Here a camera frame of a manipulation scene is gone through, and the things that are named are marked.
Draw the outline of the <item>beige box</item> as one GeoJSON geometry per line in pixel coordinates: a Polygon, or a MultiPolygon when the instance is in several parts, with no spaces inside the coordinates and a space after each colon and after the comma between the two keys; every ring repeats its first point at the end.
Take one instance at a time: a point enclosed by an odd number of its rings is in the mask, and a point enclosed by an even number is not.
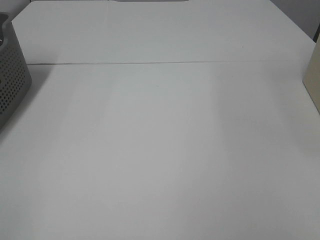
{"type": "Polygon", "coordinates": [[[320,112],[320,39],[318,38],[310,61],[308,63],[303,85],[306,88],[314,106],[320,112]]]}

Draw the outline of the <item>grey perforated plastic basket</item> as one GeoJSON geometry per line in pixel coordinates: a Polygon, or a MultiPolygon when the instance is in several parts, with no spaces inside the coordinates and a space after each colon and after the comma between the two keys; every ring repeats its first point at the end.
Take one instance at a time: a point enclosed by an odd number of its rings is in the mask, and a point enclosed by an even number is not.
{"type": "Polygon", "coordinates": [[[16,111],[32,85],[10,15],[0,14],[0,126],[16,111]]]}

